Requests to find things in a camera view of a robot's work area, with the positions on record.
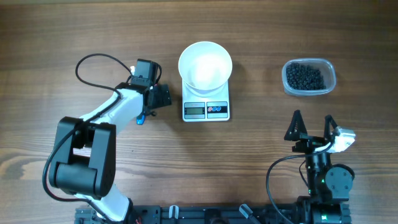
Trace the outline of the pink scoop with blue handle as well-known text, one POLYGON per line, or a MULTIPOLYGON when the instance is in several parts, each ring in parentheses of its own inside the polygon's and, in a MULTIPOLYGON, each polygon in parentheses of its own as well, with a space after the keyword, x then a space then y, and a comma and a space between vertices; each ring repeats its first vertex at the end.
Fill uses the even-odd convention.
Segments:
POLYGON ((143 125, 145 122, 145 119, 146 119, 145 114, 140 114, 139 116, 136 117, 136 124, 143 125))

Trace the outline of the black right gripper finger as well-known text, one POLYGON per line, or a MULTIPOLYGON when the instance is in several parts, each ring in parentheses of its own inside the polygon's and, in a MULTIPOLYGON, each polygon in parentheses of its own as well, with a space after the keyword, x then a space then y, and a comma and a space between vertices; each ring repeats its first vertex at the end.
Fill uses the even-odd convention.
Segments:
POLYGON ((333 131, 337 126, 338 125, 330 114, 325 116, 325 127, 323 135, 325 140, 332 140, 333 131))
POLYGON ((289 128, 284 136, 286 141, 301 141, 308 139, 307 129, 300 110, 295 110, 289 128))

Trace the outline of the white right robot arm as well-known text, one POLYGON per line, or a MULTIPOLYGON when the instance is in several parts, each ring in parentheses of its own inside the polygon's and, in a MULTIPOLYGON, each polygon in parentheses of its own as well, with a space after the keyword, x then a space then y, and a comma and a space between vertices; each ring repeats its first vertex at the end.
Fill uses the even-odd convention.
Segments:
POLYGON ((292 223, 351 223, 347 201, 353 187, 354 171, 344 164, 333 164, 331 155, 347 150, 355 142, 353 130, 336 124, 325 117, 324 135, 311 136, 303 122, 301 112, 294 111, 284 136, 295 142, 292 151, 305 155, 308 197, 300 196, 289 219, 292 223))

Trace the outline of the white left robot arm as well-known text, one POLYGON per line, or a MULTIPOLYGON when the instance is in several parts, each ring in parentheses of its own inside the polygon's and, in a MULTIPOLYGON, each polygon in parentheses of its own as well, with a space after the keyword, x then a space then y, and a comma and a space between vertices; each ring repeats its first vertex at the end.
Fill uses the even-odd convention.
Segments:
POLYGON ((171 104, 167 85, 159 84, 162 67, 139 59, 126 69, 125 82, 113 95, 79 118, 66 116, 57 126, 55 143, 43 169, 45 193, 60 202, 85 202, 97 223, 142 223, 133 202, 114 184, 116 136, 132 119, 142 124, 154 109, 171 104))

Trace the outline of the white bowl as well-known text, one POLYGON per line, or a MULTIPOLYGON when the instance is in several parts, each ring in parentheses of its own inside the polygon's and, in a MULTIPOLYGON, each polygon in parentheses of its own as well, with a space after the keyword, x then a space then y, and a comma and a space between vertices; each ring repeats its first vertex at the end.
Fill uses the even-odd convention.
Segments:
POLYGON ((210 41, 189 45, 178 60, 182 95, 209 98, 222 94, 232 69, 231 56, 221 45, 210 41))

